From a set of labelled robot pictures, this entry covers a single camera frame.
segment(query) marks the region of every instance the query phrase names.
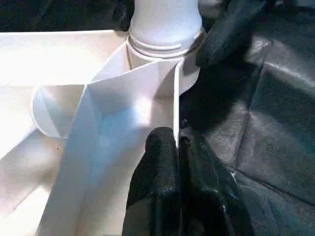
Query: black cloth background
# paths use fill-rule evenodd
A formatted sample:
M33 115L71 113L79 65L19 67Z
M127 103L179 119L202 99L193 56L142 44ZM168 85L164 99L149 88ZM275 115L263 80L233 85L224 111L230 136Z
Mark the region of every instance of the black cloth background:
M181 127L234 172L256 235L315 235L315 11L278 5L252 30L204 61Z
M0 32L129 29L134 0L0 0Z

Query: white cylinder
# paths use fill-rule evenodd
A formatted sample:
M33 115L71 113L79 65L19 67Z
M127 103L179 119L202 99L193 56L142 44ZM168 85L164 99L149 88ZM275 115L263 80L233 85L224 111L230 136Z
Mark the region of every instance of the white cylinder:
M204 36L198 0L135 0L129 32L132 46L144 55L184 55Z

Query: gloved hand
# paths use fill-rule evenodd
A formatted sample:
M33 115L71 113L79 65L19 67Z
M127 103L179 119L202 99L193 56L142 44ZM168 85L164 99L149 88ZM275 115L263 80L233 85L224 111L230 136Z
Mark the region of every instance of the gloved hand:
M253 235L232 175L205 140L157 128L130 183L123 235Z
M227 10L209 30L197 54L196 64L208 67L246 44L258 17L275 3L276 0L231 0Z

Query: white plastic part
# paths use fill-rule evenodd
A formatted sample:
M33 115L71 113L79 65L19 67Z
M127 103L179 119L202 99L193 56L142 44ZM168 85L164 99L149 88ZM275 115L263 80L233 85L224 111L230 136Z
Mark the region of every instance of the white plastic part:
M113 30L0 33L0 84L86 84L126 36Z
M148 134L167 126L178 139L174 76L175 66L160 60L113 78L99 74L86 86L38 236L121 235L129 181Z
M135 0L129 32L132 46L153 58L180 57L205 35L198 0Z
M124 75L126 72L154 61L162 61L163 65L167 65L160 68L160 73L168 73L170 69L175 69L176 65L182 61L179 70L181 80L178 82L180 95L188 90L198 78L199 67L195 66L195 56L196 50L185 57L175 59L151 58L137 52L130 45L128 38L105 62L93 81L107 80L118 75ZM151 79L150 73L146 75L146 79ZM166 74L165 80L168 83L165 82L164 85L172 88L172 83L174 83L173 74ZM31 102L32 117L38 129L49 137L66 139L82 90L82 85L40 87L34 93Z
M51 138L66 139L84 85L39 87L31 101L31 115L37 128Z
M33 123L33 90L0 86L0 235L34 235L63 151Z

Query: black fabric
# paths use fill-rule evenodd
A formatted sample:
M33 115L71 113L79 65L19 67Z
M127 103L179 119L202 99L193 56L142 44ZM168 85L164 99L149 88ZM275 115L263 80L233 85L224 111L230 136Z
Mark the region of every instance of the black fabric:
M200 135L153 130L131 182L123 235L253 235L231 173Z
M199 57L181 128L236 173L256 235L315 235L315 11L277 5L239 45Z
M0 0L0 31L129 29L134 0Z

